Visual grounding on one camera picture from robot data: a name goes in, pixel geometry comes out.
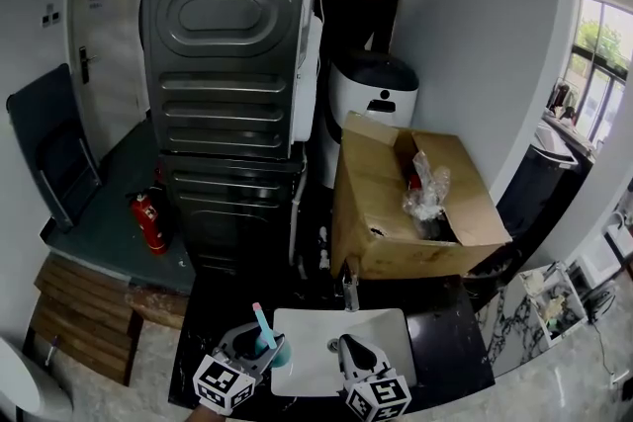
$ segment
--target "sink drain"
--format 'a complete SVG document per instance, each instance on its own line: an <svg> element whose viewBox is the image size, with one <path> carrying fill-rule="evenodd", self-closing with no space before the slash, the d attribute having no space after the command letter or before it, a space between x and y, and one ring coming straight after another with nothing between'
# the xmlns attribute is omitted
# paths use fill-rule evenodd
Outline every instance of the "sink drain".
<svg viewBox="0 0 633 422"><path fill-rule="evenodd" d="M337 354L338 353L338 340L337 339L330 339L327 342L327 350L329 350L332 354Z"/></svg>

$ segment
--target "door handle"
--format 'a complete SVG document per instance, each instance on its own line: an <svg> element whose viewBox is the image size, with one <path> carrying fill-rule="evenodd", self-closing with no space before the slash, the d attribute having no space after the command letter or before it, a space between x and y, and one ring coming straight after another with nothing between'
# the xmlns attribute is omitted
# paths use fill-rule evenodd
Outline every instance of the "door handle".
<svg viewBox="0 0 633 422"><path fill-rule="evenodd" d="M91 62L96 57L97 55L88 56L88 52L86 51L86 46L82 46L81 48L79 48L79 63L81 65L81 81L83 82L84 85L88 83L88 81L90 81L90 71L88 70L88 62Z"/></svg>

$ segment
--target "window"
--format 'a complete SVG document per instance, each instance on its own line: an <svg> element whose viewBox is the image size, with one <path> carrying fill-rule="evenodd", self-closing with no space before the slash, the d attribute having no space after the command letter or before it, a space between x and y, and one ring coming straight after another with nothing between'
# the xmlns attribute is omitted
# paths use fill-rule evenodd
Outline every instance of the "window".
<svg viewBox="0 0 633 422"><path fill-rule="evenodd" d="M633 55L633 14L581 0L576 36L565 72L576 129L594 145L611 131Z"/></svg>

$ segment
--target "red fire extinguisher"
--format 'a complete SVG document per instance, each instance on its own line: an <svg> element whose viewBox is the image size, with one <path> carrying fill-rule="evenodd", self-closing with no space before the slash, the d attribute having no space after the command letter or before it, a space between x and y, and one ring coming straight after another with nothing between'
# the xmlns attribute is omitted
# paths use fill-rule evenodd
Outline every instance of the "red fire extinguisher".
<svg viewBox="0 0 633 422"><path fill-rule="evenodd" d="M142 230L147 246L151 249L151 253L154 255L165 253L167 251L167 241L160 228L158 211L152 205L149 195L145 192L136 194L136 197L130 201L130 208L140 230Z"/></svg>

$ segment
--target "white door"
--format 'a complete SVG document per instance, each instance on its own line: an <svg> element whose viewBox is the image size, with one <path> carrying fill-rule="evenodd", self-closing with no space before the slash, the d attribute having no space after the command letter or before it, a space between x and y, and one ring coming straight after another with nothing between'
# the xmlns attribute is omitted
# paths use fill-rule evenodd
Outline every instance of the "white door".
<svg viewBox="0 0 633 422"><path fill-rule="evenodd" d="M73 74L86 136L101 160L142 119L135 0L72 0Z"/></svg>

